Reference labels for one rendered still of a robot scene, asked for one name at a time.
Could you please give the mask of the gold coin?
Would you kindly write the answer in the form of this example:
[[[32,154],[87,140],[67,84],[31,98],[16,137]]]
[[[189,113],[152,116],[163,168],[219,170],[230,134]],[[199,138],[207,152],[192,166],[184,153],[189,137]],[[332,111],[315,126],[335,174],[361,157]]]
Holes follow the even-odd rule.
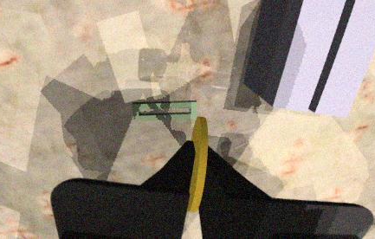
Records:
[[[195,147],[195,160],[191,176],[190,200],[187,210],[197,212],[202,200],[208,158],[208,126],[205,117],[195,121],[191,141]]]

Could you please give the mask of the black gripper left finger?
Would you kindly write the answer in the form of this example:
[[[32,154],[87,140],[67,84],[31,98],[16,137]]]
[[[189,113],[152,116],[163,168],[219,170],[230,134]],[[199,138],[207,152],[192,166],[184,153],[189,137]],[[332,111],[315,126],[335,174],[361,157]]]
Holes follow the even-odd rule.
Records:
[[[51,192],[58,237],[67,230],[132,239],[181,239],[195,160],[187,140],[143,184],[70,178]]]

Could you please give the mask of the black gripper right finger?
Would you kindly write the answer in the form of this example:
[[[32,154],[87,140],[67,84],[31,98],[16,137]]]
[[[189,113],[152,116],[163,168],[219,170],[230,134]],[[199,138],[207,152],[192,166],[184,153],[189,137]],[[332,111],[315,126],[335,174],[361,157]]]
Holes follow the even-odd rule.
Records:
[[[269,239],[275,233],[356,235],[373,214],[362,205],[268,196],[208,146],[199,205],[202,239]]]

